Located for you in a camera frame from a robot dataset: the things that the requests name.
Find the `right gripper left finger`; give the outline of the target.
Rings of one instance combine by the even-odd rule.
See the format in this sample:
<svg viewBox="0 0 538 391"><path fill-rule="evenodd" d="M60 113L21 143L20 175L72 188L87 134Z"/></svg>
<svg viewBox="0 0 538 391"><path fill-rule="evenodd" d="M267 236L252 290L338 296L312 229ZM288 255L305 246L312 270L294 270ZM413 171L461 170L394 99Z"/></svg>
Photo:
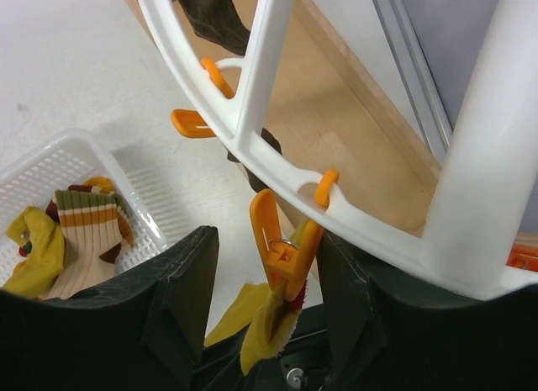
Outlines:
<svg viewBox="0 0 538 391"><path fill-rule="evenodd" d="M218 254L218 231L201 226L68 299L2 292L2 389L189 389L202 356Z"/></svg>

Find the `orange clip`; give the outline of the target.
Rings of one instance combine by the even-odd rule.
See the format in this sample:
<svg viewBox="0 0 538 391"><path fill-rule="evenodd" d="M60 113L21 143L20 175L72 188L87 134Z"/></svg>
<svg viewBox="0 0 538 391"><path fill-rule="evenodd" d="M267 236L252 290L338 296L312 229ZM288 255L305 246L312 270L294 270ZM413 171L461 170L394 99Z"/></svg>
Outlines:
<svg viewBox="0 0 538 391"><path fill-rule="evenodd" d="M173 75L193 103L194 110L175 109L171 112L171 121L177 132L187 138L228 140L233 136L234 126L226 114L235 90L219 66L208 57L180 56L174 60Z"/></svg>
<svg viewBox="0 0 538 391"><path fill-rule="evenodd" d="M514 244L507 261L509 267L538 272L538 250L534 246Z"/></svg>
<svg viewBox="0 0 538 391"><path fill-rule="evenodd" d="M324 227L312 219L299 231L299 240L282 236L275 193L260 191L250 205L250 218L266 280L272 290L282 289L292 302L301 293L314 262Z"/></svg>

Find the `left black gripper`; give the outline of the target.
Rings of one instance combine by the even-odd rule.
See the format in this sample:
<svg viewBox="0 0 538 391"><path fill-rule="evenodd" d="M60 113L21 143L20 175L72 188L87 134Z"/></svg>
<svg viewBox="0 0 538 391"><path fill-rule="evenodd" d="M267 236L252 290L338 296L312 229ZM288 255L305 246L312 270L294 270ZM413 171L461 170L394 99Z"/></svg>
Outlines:
<svg viewBox="0 0 538 391"><path fill-rule="evenodd" d="M293 336L275 357L240 370L240 344L246 330L203 349L192 390L324 390L333 359L322 304L305 309Z"/></svg>

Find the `white round sock hanger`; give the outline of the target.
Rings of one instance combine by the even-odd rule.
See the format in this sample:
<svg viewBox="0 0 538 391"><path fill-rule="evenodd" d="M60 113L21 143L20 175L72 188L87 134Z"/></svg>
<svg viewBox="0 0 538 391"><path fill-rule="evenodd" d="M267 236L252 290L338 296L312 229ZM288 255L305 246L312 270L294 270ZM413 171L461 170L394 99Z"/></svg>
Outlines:
<svg viewBox="0 0 538 391"><path fill-rule="evenodd" d="M493 299L537 177L537 0L500 0L454 134L424 143L313 0L232 0L244 55L198 38L178 0L137 0L171 74L289 205L426 282Z"/></svg>

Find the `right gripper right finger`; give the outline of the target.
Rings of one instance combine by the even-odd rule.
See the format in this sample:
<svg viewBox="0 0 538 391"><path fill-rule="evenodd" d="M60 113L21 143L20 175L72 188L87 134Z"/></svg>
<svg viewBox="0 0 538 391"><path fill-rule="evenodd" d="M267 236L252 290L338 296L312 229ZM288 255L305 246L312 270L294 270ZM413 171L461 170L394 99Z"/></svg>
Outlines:
<svg viewBox="0 0 538 391"><path fill-rule="evenodd" d="M536 286L470 299L329 232L318 269L333 358L330 389L536 389Z"/></svg>

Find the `olive yellow sock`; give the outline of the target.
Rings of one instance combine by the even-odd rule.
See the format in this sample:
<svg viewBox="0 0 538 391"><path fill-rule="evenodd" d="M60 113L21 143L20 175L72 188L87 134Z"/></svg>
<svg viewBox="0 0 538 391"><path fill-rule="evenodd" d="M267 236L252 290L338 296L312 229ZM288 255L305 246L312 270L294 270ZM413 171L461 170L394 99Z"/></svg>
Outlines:
<svg viewBox="0 0 538 391"><path fill-rule="evenodd" d="M247 329L240 348L240 369L247 375L260 361L275 357L290 341L301 315L308 284L288 302L282 288L270 289L268 283L246 283L219 323L204 340L206 347Z"/></svg>
<svg viewBox="0 0 538 391"><path fill-rule="evenodd" d="M28 206L5 234L26 256L3 289L31 299L48 292L64 269L65 240L60 225L41 209Z"/></svg>

